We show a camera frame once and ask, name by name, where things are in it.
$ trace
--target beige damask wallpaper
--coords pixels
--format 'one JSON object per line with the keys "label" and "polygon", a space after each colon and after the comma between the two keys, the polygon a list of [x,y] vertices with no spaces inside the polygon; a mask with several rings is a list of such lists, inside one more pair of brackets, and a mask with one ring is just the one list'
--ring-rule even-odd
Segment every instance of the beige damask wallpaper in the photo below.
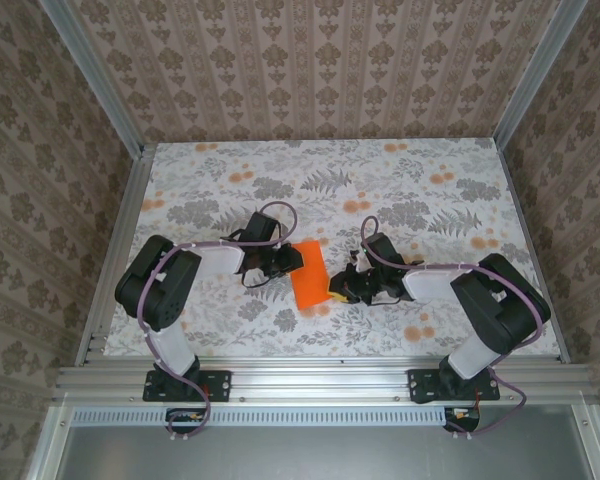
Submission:
{"label": "beige damask wallpaper", "polygon": [[130,159],[38,3],[0,1],[0,479],[72,363]]}
{"label": "beige damask wallpaper", "polygon": [[558,0],[71,0],[146,142],[491,136]]}
{"label": "beige damask wallpaper", "polygon": [[506,157],[575,361],[600,398],[600,0],[588,3]]}

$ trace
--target orange block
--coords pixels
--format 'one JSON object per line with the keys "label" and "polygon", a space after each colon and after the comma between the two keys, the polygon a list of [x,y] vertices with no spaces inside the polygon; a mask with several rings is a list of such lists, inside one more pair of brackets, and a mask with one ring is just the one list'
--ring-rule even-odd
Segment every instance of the orange block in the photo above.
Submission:
{"label": "orange block", "polygon": [[320,243],[317,241],[296,243],[293,248],[302,254],[304,267],[291,272],[291,284],[296,295],[298,310],[318,305],[331,296],[329,289],[329,275],[324,265]]}

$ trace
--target black cable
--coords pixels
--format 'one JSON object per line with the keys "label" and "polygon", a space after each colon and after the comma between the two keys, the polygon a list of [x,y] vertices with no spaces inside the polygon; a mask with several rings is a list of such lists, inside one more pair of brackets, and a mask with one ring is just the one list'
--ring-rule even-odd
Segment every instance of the black cable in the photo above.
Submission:
{"label": "black cable", "polygon": [[231,240],[234,240],[236,238],[236,236],[240,235],[242,232],[244,232],[244,228],[239,228],[235,232],[230,233],[229,236],[226,238],[230,238]]}
{"label": "black cable", "polygon": [[247,272],[244,272],[242,274],[242,278],[240,279],[240,283],[242,283],[242,286],[244,288],[258,288],[258,287],[264,287],[267,283],[269,283],[271,280],[273,280],[275,277],[269,277],[267,278],[264,282],[262,283],[256,283],[255,285],[245,285],[244,284],[244,277],[247,275]]}
{"label": "black cable", "polygon": [[369,307],[381,307],[382,305],[397,305],[401,301],[402,301],[402,299],[399,298],[395,302],[370,303],[368,306]]}

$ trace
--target table surface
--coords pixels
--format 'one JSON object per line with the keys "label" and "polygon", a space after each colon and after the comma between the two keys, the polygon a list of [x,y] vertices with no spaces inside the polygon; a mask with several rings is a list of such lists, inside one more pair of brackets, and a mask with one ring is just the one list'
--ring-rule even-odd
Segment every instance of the table surface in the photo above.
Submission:
{"label": "table surface", "polygon": [[[359,248],[360,224],[374,214],[406,260],[477,263],[500,252],[538,287],[491,139],[160,144],[130,260],[154,234],[174,243],[216,240],[275,199],[296,208],[290,240],[318,240],[330,276]],[[284,207],[268,213],[290,225]],[[185,335],[205,356],[441,356],[472,333],[457,301],[329,300],[298,311],[288,277],[250,290],[238,275],[196,280],[182,315]],[[516,353],[558,355],[552,326]],[[120,306],[105,354],[149,354]]]}

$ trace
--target purple cable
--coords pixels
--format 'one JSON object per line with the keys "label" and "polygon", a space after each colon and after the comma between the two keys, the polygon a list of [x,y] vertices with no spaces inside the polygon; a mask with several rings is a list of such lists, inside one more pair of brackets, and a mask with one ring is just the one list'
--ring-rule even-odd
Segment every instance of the purple cable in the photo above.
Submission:
{"label": "purple cable", "polygon": [[513,409],[509,410],[503,417],[501,417],[500,419],[496,420],[491,425],[487,425],[486,427],[481,428],[480,430],[476,430],[475,432],[467,432],[464,428],[462,428],[457,423],[453,423],[453,422],[447,421],[448,425],[451,425],[453,428],[455,428],[458,431],[457,433],[462,433],[466,437],[476,436],[476,435],[482,435],[484,433],[488,433],[488,432],[490,432],[492,430],[495,430],[500,425],[502,425],[504,422],[506,422],[507,420],[509,420],[509,418],[511,418],[513,415],[515,415],[522,407],[524,407],[525,403],[527,403],[527,395],[522,390],[520,390],[518,387],[516,387],[512,383],[509,383],[509,382],[506,382],[506,381],[502,380],[496,374],[496,372],[493,370],[493,368],[491,368],[491,367],[488,367],[488,368],[489,368],[489,374],[491,375],[491,378],[493,378],[496,382],[500,383],[501,385],[504,385],[509,390],[513,390],[514,392],[520,394],[520,396],[522,398],[520,400],[520,403],[518,403],[515,407],[513,407]]}
{"label": "purple cable", "polygon": [[200,433],[202,431],[202,429],[204,428],[204,426],[209,421],[209,418],[211,416],[211,402],[209,401],[209,397],[204,393],[204,391],[202,391],[202,389],[198,385],[196,385],[191,380],[188,380],[188,379],[184,378],[182,375],[179,375],[176,372],[174,372],[173,370],[171,370],[171,368],[169,368],[169,366],[164,363],[164,361],[160,357],[160,353],[156,350],[155,346],[153,345],[153,342],[151,341],[151,337],[149,336],[149,331],[151,328],[149,327],[149,325],[147,325],[144,322],[144,319],[142,316],[142,312],[144,311],[144,303],[147,300],[147,295],[149,294],[151,285],[153,285],[153,282],[155,281],[156,277],[162,271],[162,269],[164,268],[166,263],[169,261],[169,259],[173,255],[175,255],[176,252],[178,252],[182,249],[185,249],[185,248],[214,247],[214,246],[220,246],[220,245],[230,245],[230,246],[235,246],[235,247],[247,247],[247,246],[248,247],[268,247],[268,246],[277,245],[277,244],[282,243],[287,238],[289,238],[291,236],[291,234],[293,233],[293,231],[296,229],[296,226],[298,225],[298,213],[296,212],[295,208],[293,208],[293,206],[291,206],[291,204],[289,204],[287,202],[279,201],[279,200],[267,203],[264,207],[262,207],[260,209],[260,212],[262,213],[266,208],[268,208],[272,205],[283,205],[283,206],[287,207],[291,211],[291,214],[293,215],[293,225],[291,226],[291,228],[285,235],[283,235],[275,240],[269,240],[266,242],[230,242],[230,241],[226,241],[226,240],[219,240],[219,241],[211,241],[211,242],[181,243],[180,245],[174,246],[171,250],[169,250],[160,259],[160,261],[158,262],[156,267],[153,269],[153,271],[149,275],[149,279],[147,280],[147,283],[144,285],[144,288],[142,289],[140,299],[138,300],[137,318],[138,318],[138,325],[140,326],[140,329],[144,332],[144,339],[145,339],[145,342],[147,343],[147,346],[149,347],[149,350],[151,351],[151,354],[155,357],[156,363],[160,366],[160,368],[162,370],[164,370],[167,374],[171,375],[176,380],[179,380],[182,383],[185,383],[185,384],[189,385],[190,387],[192,387],[198,393],[198,395],[200,395],[200,397],[204,401],[204,405],[205,405],[205,414],[204,414],[202,421],[200,422],[198,427],[190,434],[184,434],[184,435],[176,434],[176,432],[173,431],[173,419],[175,417],[171,417],[167,424],[167,430],[171,434],[172,438],[176,435],[179,435],[181,438],[188,438],[188,437],[192,437],[192,436]]}
{"label": "purple cable", "polygon": [[[362,226],[360,227],[360,236],[362,237],[361,243],[365,249],[365,253],[371,255],[378,262],[383,263],[389,267],[397,268],[400,270],[475,270],[477,272],[483,273],[483,274],[487,275],[490,279],[495,280],[495,281],[499,282],[500,284],[504,285],[506,288],[511,290],[511,292],[514,293],[518,298],[520,298],[520,300],[522,300],[524,302],[524,304],[527,306],[527,308],[529,308],[529,310],[531,311],[531,314],[533,315],[533,319],[536,322],[536,331],[534,332],[534,334],[530,338],[525,340],[524,342],[520,343],[520,345],[518,345],[515,348],[515,350],[517,350],[518,348],[525,347],[540,338],[540,336],[542,335],[542,317],[540,316],[540,312],[538,312],[538,309],[533,304],[533,302],[529,299],[529,297],[527,297],[524,294],[524,292],[522,292],[522,290],[520,290],[518,287],[516,287],[509,280],[498,275],[497,273],[492,272],[491,270],[487,270],[486,268],[481,267],[480,265],[472,265],[470,263],[459,263],[459,264],[455,264],[455,263],[435,264],[434,263],[434,264],[430,264],[430,265],[401,265],[399,263],[389,262],[389,261],[383,259],[382,257],[380,257],[378,254],[376,254],[373,250],[371,250],[369,248],[369,244],[367,243],[367,238],[365,237],[365,234],[364,234],[365,228],[367,226],[367,222],[369,220],[373,220],[375,223],[375,228],[373,230],[373,233],[376,234],[378,232],[378,227],[380,225],[378,218],[375,217],[374,215],[369,215],[367,218],[365,218],[363,220]],[[507,357],[507,355],[501,355],[491,365],[497,365],[505,357]],[[466,436],[480,435],[482,433],[487,433],[487,432],[493,430],[494,428],[498,427],[499,425],[504,423],[506,420],[508,420],[513,414],[518,412],[524,406],[524,404],[527,402],[527,396],[524,394],[524,392],[522,390],[520,390],[518,387],[516,387],[508,382],[503,381],[500,377],[498,377],[496,375],[495,371],[491,367],[489,367],[489,373],[491,375],[491,378],[493,378],[496,382],[499,382],[502,385],[504,385],[505,387],[513,390],[514,392],[519,393],[521,395],[522,399],[520,400],[520,403],[518,405],[516,405],[513,410],[508,412],[500,420],[498,420],[497,422],[495,422],[487,427],[477,430],[473,433],[469,433],[469,432],[465,431],[463,428],[459,427],[458,425],[456,425],[452,422],[448,422],[452,427],[457,428],[460,433],[463,433]]]}

